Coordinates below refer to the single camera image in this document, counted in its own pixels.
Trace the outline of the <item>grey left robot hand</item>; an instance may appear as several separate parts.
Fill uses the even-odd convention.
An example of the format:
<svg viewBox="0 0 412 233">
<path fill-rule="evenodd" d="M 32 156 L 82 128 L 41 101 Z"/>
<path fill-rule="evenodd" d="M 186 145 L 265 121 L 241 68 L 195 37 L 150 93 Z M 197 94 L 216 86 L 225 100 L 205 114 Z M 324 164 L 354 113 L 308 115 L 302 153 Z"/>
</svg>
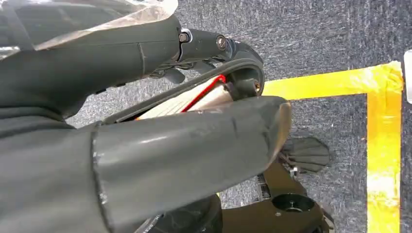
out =
<svg viewBox="0 0 412 233">
<path fill-rule="evenodd" d="M 220 58 L 199 80 L 261 60 L 219 34 L 183 43 L 175 0 L 0 3 L 0 230 L 199 232 L 218 191 L 263 172 L 284 144 L 290 104 L 251 97 L 204 110 L 74 128 L 88 96 Z"/>
</svg>

